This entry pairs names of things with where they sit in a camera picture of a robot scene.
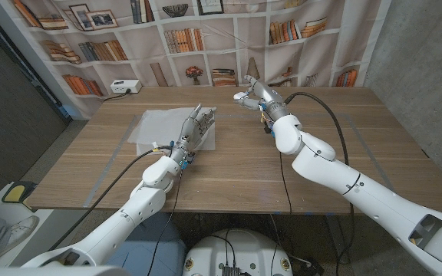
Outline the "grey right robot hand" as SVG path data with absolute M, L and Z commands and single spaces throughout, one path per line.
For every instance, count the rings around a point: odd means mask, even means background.
M 273 121 L 289 115 L 284 100 L 271 87 L 250 75 L 246 75 L 245 79 L 250 82 L 249 89 L 234 94 L 235 103 L 249 110 L 263 111 Z

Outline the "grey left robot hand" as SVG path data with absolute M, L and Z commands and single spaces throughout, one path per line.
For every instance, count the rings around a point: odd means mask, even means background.
M 180 136 L 170 152 L 170 158 L 176 163 L 184 160 L 200 144 L 206 131 L 214 124 L 214 114 L 217 107 L 200 113 L 202 104 L 199 103 L 185 119 Z

